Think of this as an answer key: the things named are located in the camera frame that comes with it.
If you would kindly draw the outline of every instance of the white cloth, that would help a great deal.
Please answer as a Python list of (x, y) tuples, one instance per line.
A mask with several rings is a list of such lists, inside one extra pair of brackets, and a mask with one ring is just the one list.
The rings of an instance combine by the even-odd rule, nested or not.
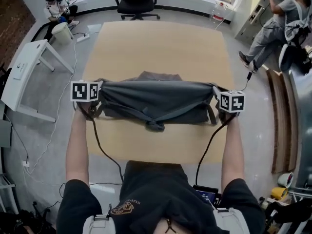
[(45, 14), (45, 17), (46, 18), (49, 18), (49, 17), (55, 17), (57, 15), (60, 15), (63, 13), (63, 11), (61, 10), (61, 7), (62, 6), (65, 6), (66, 3), (65, 1), (61, 1), (61, 2), (55, 2), (54, 5), (49, 5), (48, 3), (46, 4), (45, 8), (43, 9), (44, 10), (44, 14)]

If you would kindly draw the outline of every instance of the white folding table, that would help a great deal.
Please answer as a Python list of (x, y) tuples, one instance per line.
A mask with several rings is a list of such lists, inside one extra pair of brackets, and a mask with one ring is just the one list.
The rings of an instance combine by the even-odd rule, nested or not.
[(54, 71), (54, 68), (41, 56), (45, 49), (49, 50), (72, 74), (74, 73), (73, 68), (55, 51), (47, 40), (27, 43), (12, 67), (1, 100), (13, 111), (55, 122), (55, 118), (40, 114), (38, 110), (20, 103), (30, 75), (39, 60), (51, 71)]

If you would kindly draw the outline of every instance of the dark gray t-shirt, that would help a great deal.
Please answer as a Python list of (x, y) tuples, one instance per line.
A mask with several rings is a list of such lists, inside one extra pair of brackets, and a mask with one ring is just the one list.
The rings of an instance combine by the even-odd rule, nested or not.
[[(308, 8), (299, 3), (302, 9), (302, 18), (305, 19), (308, 15)], [(299, 14), (296, 4), (293, 0), (284, 0), (278, 5), (287, 15), (287, 23), (299, 20)], [(285, 26), (285, 15), (274, 15), (273, 18), (280, 26)]]

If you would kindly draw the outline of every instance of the person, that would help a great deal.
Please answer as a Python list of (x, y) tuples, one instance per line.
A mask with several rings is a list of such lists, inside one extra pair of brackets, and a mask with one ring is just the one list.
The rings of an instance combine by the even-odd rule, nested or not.
[(48, 31), (44, 37), (48, 41), (52, 37), (53, 28), (61, 22), (68, 22), (68, 26), (78, 25), (79, 21), (74, 21), (74, 16), (77, 13), (78, 6), (72, 5), (66, 10), (67, 3), (64, 0), (46, 0), (46, 6), (44, 7), (44, 14), (47, 19), (50, 20)]
[[(82, 104), (87, 112), (89, 105)], [(57, 217), (58, 234), (82, 233), (87, 218), (102, 214), (89, 188), (86, 118), (77, 107), (66, 154), (63, 200)], [(262, 234), (265, 215), (244, 181), (244, 154), (238, 118), (227, 126), (222, 160), (220, 207), (242, 212), (250, 234)], [(188, 183), (180, 164), (129, 161), (120, 203), (109, 211), (116, 234), (220, 234), (213, 207)]]
[[(296, 0), (301, 9), (304, 19), (307, 18), (311, 0)], [(299, 20), (299, 14), (296, 4), (293, 0), (284, 0), (280, 4), (276, 4), (274, 0), (270, 0), (271, 10), (274, 16), (269, 19), (264, 27), (254, 38), (248, 54), (238, 53), (239, 58), (246, 67), (253, 62), (255, 69), (261, 68), (269, 55), (280, 45), (286, 44), (285, 38), (285, 16), (287, 23)]]

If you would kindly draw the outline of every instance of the gray cloth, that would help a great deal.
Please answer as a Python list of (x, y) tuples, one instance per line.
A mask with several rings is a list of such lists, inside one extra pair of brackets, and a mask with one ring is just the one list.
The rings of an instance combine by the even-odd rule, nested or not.
[(255, 36), (246, 55), (247, 61), (251, 62), (255, 59), (256, 67), (260, 68), (279, 45), (287, 43), (284, 32), (285, 29), (279, 28), (274, 18), (269, 19)]
[[(302, 18), (307, 18), (308, 9), (301, 3), (299, 3), (299, 5), (302, 9)], [(287, 16), (287, 23), (299, 20), (297, 6), (293, 0), (284, 0), (278, 6), (285, 12)], [(285, 15), (280, 16), (275, 14), (273, 18), (279, 26), (285, 26)]]
[[(172, 75), (161, 77), (178, 78)], [(109, 117), (136, 118), (145, 121), (146, 127), (153, 131), (163, 131), (163, 122), (196, 124), (210, 118), (212, 124), (216, 124), (210, 106), (214, 84), (159, 80), (161, 77), (146, 73), (140, 78), (143, 80), (103, 80), (99, 92), (101, 105), (93, 117), (104, 111)]]

